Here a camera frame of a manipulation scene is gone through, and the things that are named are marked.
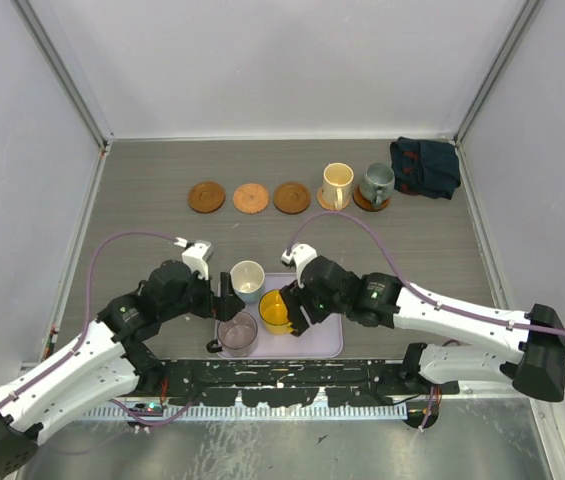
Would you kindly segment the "yellow mug black handle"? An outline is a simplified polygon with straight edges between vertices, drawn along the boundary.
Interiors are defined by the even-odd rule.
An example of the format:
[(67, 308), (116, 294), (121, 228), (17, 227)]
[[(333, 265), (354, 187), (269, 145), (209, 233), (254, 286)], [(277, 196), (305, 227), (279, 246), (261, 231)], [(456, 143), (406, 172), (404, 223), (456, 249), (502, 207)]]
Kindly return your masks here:
[(271, 290), (260, 299), (258, 312), (265, 329), (273, 335), (286, 335), (293, 331), (288, 310), (279, 290)]

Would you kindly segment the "white mug blue handle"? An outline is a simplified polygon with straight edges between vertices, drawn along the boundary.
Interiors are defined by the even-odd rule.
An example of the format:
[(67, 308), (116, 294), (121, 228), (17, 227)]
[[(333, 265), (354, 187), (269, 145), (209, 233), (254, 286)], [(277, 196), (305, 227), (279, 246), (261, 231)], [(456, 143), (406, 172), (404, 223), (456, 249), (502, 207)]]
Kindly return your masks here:
[(236, 263), (231, 271), (232, 287), (246, 304), (257, 303), (264, 293), (265, 272), (262, 266), (252, 260)]

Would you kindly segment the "purple glass mug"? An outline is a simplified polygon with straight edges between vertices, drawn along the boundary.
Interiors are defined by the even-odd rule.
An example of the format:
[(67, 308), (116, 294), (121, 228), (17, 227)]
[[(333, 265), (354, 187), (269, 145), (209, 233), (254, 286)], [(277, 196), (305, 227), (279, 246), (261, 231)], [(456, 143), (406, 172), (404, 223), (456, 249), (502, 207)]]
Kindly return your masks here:
[(227, 322), (219, 322), (216, 337), (207, 343), (209, 354), (224, 354), (231, 358), (251, 355), (258, 346), (258, 324), (246, 312), (239, 312)]

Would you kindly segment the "brown wooden coaster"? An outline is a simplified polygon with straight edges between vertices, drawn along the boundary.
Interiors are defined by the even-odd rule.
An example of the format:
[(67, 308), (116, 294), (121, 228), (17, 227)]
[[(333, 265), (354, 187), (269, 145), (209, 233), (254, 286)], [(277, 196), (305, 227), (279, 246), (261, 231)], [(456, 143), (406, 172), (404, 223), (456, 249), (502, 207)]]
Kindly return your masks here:
[(355, 204), (362, 210), (367, 211), (367, 212), (378, 212), (378, 211), (382, 211), (385, 208), (388, 207), (388, 205), (391, 202), (391, 198), (388, 197), (385, 201), (383, 201), (378, 207), (374, 207), (373, 204), (366, 199), (360, 190), (359, 186), (356, 186), (353, 192), (353, 201), (355, 202)]
[(188, 192), (189, 207), (201, 214), (209, 214), (220, 209), (226, 199), (224, 188), (213, 181), (200, 182)]
[(279, 185), (273, 195), (274, 206), (282, 213), (296, 215), (304, 212), (311, 204), (311, 194), (306, 186), (298, 182)]

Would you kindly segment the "woven rattan coaster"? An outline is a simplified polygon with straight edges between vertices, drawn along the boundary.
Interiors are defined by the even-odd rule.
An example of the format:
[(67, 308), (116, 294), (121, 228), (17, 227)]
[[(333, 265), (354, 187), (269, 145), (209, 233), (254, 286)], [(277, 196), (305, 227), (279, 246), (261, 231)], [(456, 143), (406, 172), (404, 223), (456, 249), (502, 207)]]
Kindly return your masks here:
[[(324, 198), (323, 198), (323, 188), (322, 188), (322, 187), (320, 187), (320, 188), (317, 190), (316, 198), (317, 198), (317, 200), (318, 200), (318, 203), (320, 204), (320, 206), (321, 206), (323, 209), (329, 210), (329, 211), (337, 211), (337, 208), (336, 208), (334, 205), (329, 204), (328, 202), (326, 202), (326, 201), (324, 200)], [(350, 202), (351, 202), (351, 198), (348, 197), (348, 198), (344, 201), (343, 206), (342, 206), (342, 209), (347, 208), (348, 205), (350, 204)]]
[(268, 190), (258, 183), (246, 183), (239, 186), (233, 194), (236, 209), (245, 214), (257, 214), (269, 203)]

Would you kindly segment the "cream mug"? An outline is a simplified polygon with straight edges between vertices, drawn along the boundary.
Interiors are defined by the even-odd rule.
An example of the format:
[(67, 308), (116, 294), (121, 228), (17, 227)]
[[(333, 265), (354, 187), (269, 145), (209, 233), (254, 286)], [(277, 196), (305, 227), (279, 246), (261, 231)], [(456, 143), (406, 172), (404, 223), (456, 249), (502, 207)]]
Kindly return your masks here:
[(345, 163), (328, 164), (323, 171), (323, 198), (341, 211), (344, 201), (352, 197), (354, 172)]

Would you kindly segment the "grey green ceramic mug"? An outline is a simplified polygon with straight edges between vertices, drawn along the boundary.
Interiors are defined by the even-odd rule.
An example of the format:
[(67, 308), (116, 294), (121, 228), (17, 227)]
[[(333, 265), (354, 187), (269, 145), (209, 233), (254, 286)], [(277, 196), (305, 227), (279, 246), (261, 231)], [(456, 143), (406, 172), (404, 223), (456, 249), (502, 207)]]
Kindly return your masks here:
[(394, 190), (395, 176), (392, 167), (387, 163), (371, 164), (364, 172), (359, 184), (363, 198), (370, 202), (374, 210), (390, 199)]

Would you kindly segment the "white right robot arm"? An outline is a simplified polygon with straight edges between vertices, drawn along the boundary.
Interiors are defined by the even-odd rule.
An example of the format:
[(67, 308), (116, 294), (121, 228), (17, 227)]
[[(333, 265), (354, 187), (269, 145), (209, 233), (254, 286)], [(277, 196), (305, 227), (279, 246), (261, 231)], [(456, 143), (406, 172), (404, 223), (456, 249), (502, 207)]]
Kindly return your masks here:
[(421, 394), (455, 381), (501, 382), (528, 397), (560, 402), (565, 396), (565, 330), (557, 312), (498, 310), (438, 295), (398, 277), (357, 276), (314, 251), (285, 253), (295, 272), (280, 291), (292, 332), (338, 314), (367, 328), (432, 333), (458, 346), (413, 343), (399, 369), (406, 390)]

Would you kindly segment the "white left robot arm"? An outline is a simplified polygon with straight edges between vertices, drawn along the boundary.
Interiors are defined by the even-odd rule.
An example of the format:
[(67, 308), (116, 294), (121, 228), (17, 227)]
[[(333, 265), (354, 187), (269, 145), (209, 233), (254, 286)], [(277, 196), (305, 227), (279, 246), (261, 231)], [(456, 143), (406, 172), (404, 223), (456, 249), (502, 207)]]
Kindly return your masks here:
[(0, 387), (0, 479), (31, 460), (54, 432), (109, 399), (150, 396), (164, 364), (146, 346), (161, 325), (185, 314), (226, 322), (245, 307), (224, 272), (219, 291), (180, 261), (166, 261), (114, 298), (70, 344)]

